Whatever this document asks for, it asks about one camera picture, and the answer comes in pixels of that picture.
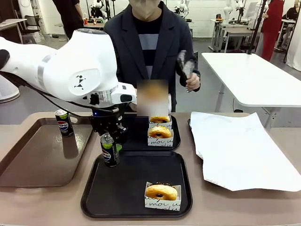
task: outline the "soda can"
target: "soda can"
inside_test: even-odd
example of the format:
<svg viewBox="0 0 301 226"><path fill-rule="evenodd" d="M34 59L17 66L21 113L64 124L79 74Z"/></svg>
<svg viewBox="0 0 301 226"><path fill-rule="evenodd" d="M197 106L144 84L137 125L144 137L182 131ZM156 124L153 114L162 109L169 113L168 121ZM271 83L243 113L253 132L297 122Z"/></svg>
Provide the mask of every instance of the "soda can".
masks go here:
<svg viewBox="0 0 301 226"><path fill-rule="evenodd" d="M55 117L63 137L69 137L74 134L68 112L59 109L55 112Z"/></svg>
<svg viewBox="0 0 301 226"><path fill-rule="evenodd" d="M119 153L114 139L109 133L105 133L100 137L100 144L102 146L104 164L107 167L117 166L119 164Z"/></svg>

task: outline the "pepsi logo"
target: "pepsi logo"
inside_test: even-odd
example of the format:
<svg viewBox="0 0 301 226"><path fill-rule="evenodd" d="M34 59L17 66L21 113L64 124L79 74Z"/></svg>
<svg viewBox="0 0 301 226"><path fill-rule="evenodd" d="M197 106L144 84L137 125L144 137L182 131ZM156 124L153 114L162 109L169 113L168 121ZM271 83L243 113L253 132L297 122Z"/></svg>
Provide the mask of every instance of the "pepsi logo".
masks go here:
<svg viewBox="0 0 301 226"><path fill-rule="evenodd" d="M108 161L111 159L111 154L108 153L107 151L103 150L103 158L105 161Z"/></svg>
<svg viewBox="0 0 301 226"><path fill-rule="evenodd" d="M68 123L66 123L65 121L58 121L57 122L58 127L60 128L60 130L65 131L68 129Z"/></svg>

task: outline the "red cloth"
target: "red cloth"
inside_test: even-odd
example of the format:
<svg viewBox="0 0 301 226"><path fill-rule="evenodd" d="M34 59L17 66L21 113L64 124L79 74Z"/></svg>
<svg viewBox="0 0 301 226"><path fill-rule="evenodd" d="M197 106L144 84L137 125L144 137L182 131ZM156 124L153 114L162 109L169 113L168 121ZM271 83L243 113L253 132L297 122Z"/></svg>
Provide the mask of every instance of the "red cloth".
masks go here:
<svg viewBox="0 0 301 226"><path fill-rule="evenodd" d="M284 1L273 0L269 4L267 14L269 17L264 19L262 24L263 32L263 49L261 57L267 61L270 61L276 40L278 38L278 32L281 26L282 14L283 14Z"/></svg>

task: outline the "jacket lapel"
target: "jacket lapel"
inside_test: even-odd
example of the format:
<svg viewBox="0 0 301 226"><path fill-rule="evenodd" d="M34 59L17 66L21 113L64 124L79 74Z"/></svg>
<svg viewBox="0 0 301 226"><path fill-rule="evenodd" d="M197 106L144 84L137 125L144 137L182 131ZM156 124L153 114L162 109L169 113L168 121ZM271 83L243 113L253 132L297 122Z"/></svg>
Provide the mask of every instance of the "jacket lapel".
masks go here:
<svg viewBox="0 0 301 226"><path fill-rule="evenodd" d="M163 63L167 57L167 54L171 48L174 39L174 16L166 5L161 2L163 18L159 32L157 49L155 54L154 66L151 73L151 79L159 79L160 71Z"/></svg>
<svg viewBox="0 0 301 226"><path fill-rule="evenodd" d="M130 5L128 5L128 7L126 8L122 18L121 35L142 77L144 79L149 79L144 62L141 43L132 16L132 7Z"/></svg>

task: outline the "white paper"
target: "white paper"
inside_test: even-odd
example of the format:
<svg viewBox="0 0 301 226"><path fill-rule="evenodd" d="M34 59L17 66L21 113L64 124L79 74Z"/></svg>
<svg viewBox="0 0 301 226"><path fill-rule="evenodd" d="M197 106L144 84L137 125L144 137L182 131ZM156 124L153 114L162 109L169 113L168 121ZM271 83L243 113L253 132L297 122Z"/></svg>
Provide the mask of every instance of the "white paper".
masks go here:
<svg viewBox="0 0 301 226"><path fill-rule="evenodd" d="M146 182L146 188L150 186L150 182ZM153 209L163 209L163 210L173 210L173 211L180 211L181 207L181 185L175 185L174 188L178 192L178 196L175 201L171 200L161 200L161 199L153 199L147 197L144 193L144 205L146 208L153 208Z"/></svg>
<svg viewBox="0 0 301 226"><path fill-rule="evenodd" d="M154 138L154 137L148 136L147 145L148 146L172 147L174 144L174 131L171 129L170 132L171 132L171 138Z"/></svg>
<svg viewBox="0 0 301 226"><path fill-rule="evenodd" d="M236 118L192 112L190 124L205 180L231 191L301 190L301 175L256 113Z"/></svg>
<svg viewBox="0 0 301 226"><path fill-rule="evenodd" d="M155 126L164 126L168 129L171 129L172 128L172 125L173 125L173 121L171 119L171 116L169 116L169 122L165 122L165 123L155 123L155 122L151 122L150 121L150 118L149 117L149 128L152 128L152 127L155 127Z"/></svg>

